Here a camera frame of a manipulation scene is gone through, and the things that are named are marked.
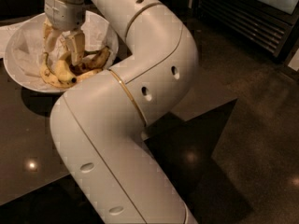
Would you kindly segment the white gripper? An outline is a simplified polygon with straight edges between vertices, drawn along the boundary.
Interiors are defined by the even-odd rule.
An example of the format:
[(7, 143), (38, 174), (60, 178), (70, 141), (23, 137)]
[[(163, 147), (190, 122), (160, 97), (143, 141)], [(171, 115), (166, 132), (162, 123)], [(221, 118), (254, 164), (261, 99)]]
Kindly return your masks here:
[(74, 66), (82, 62), (85, 52), (85, 34), (79, 29), (85, 22), (83, 5), (84, 0), (45, 0), (47, 19), (43, 23), (44, 50), (51, 53), (64, 31), (66, 50), (60, 59), (71, 58)]

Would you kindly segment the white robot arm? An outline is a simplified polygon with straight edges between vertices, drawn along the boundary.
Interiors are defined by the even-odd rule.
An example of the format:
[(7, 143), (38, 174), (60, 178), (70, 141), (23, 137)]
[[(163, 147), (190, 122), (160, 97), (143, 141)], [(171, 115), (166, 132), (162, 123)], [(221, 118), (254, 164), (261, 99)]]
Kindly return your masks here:
[[(131, 56), (67, 90), (50, 114), (58, 153), (106, 224), (197, 224), (141, 133), (188, 92), (198, 52), (159, 0), (92, 0)], [(45, 0), (54, 28), (82, 24), (83, 0)]]

